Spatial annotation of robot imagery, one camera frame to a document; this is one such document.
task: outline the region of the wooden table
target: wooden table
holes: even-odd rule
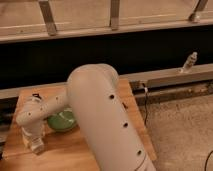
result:
[[[23,102],[32,93],[39,93],[44,99],[48,99],[63,88],[64,86],[54,86],[26,89],[20,92],[17,108],[3,151],[3,159],[0,162],[1,171],[99,170],[95,158],[88,148],[79,127],[66,133],[55,133],[46,126],[46,136],[44,138],[45,152],[38,156],[23,145],[20,127],[15,122],[16,115],[21,109]],[[127,113],[130,120],[137,129],[150,158],[155,160],[156,154],[153,145],[127,80],[120,80],[118,94],[122,102],[128,107]]]

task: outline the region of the black wall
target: black wall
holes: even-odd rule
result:
[[[213,63],[213,26],[0,44],[0,89],[65,81],[77,66],[108,63],[119,74],[180,67],[193,51]]]

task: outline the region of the black cable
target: black cable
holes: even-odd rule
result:
[[[144,107],[145,107],[145,119],[144,119],[144,124],[146,125],[147,124],[147,119],[148,119],[148,115],[149,115],[149,112],[148,112],[148,109],[147,109],[147,102],[148,102],[148,88],[146,87],[145,84],[143,84],[143,87],[144,87],[144,91],[145,91],[145,101],[144,101]]]
[[[146,116],[145,116],[145,119],[144,119],[144,124],[145,125],[147,123],[147,119],[148,119],[148,115],[149,115],[149,112],[148,112],[148,109],[147,109],[147,102],[148,102],[148,94],[145,93],[145,102],[144,102],[145,113],[146,113]]]
[[[208,161],[209,161],[209,158],[211,157],[212,154],[213,154],[213,150],[208,154],[208,156],[206,158],[204,171],[207,171]]]

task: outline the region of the green bowl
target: green bowl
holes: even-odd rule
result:
[[[47,124],[56,132],[66,132],[77,125],[76,119],[71,109],[51,115],[47,118]]]

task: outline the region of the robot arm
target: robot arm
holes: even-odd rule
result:
[[[117,72],[109,65],[74,70],[66,89],[36,108],[22,110],[16,121],[23,129],[67,104],[103,171],[155,170],[116,93]]]

